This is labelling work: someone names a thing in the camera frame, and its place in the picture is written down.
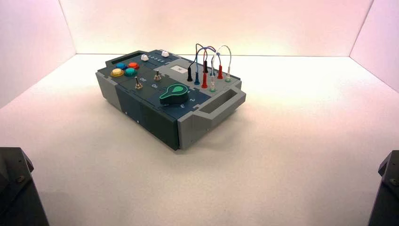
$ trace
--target white tabletop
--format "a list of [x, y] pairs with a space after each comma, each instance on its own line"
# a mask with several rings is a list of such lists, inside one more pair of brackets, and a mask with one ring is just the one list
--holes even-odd
[[399, 94], [350, 58], [234, 56], [246, 102], [175, 153], [102, 97], [115, 57], [76, 55], [0, 110], [51, 225], [367, 224]]

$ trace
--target white label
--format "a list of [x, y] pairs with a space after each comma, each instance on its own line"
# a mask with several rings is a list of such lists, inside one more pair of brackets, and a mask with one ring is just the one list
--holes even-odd
[[171, 67], [170, 69], [172, 69], [174, 71], [177, 71], [177, 72], [180, 72], [182, 74], [187, 72], [187, 69], [182, 68], [182, 67], [180, 67], [178, 65], [175, 65], [175, 66]]

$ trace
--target white backdrop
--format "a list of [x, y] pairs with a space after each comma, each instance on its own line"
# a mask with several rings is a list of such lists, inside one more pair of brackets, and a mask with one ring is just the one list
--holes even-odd
[[399, 1], [375, 0], [351, 58], [399, 92]]
[[372, 0], [60, 0], [78, 53], [348, 56]]
[[0, 108], [75, 54], [57, 0], [0, 0]]

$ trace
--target yellow push button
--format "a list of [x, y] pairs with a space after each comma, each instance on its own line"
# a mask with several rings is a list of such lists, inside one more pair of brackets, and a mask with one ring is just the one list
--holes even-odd
[[125, 73], [125, 72], [124, 72], [122, 69], [120, 69], [120, 68], [115, 68], [115, 69], [112, 70], [111, 76], [112, 76], [112, 77], [119, 77], [119, 76], [123, 75], [124, 73]]

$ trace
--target electronic control box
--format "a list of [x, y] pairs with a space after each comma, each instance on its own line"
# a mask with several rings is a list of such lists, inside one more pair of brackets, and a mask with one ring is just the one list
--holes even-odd
[[[214, 77], [213, 89], [196, 85], [198, 81], [188, 79], [191, 63], [163, 50], [136, 51], [105, 62], [106, 67], [96, 76], [109, 103], [170, 148], [185, 149], [221, 123], [246, 97], [240, 78], [221, 79], [229, 76], [226, 73], [221, 73], [220, 79]], [[203, 65], [198, 64], [198, 71], [203, 84], [210, 76], [203, 77]]]

